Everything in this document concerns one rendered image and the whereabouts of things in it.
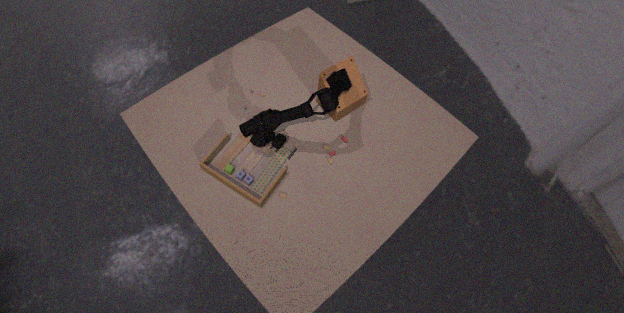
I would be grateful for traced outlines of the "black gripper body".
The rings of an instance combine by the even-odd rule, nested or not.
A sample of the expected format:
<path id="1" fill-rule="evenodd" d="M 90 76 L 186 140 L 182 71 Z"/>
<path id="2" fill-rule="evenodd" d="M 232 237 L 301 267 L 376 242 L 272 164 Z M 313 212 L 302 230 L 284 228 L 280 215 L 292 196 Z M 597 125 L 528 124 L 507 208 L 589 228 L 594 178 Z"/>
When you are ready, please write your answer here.
<path id="1" fill-rule="evenodd" d="M 276 149 L 280 149 L 286 141 L 286 137 L 280 133 L 278 133 L 276 137 L 274 136 L 275 133 L 273 131 L 266 134 L 268 135 L 266 140 L 272 141 L 271 145 Z"/>

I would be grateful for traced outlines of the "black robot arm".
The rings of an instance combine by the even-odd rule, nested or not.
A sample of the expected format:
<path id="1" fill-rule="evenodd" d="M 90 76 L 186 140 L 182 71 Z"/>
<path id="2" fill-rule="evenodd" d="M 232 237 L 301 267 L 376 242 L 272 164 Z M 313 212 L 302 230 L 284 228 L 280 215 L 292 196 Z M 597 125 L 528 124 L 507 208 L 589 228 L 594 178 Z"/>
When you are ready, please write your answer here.
<path id="1" fill-rule="evenodd" d="M 284 123 L 299 118 L 308 118 L 313 115 L 325 115 L 336 109 L 339 105 L 338 97 L 342 91 L 348 91 L 352 87 L 352 83 L 346 71 L 346 68 L 340 71 L 334 71 L 326 81 L 330 87 L 325 87 L 314 92 L 307 102 L 299 106 L 286 110 L 272 110 L 271 108 L 262 111 L 254 116 L 254 118 L 239 125 L 242 134 L 247 138 L 252 136 L 250 142 L 256 147 L 265 147 L 268 135 L 266 133 L 276 130 L 276 128 Z M 318 96 L 323 107 L 323 112 L 314 112 L 311 102 L 315 96 Z M 266 130 L 265 130 L 266 129 Z M 264 134 L 265 133 L 265 134 Z"/>

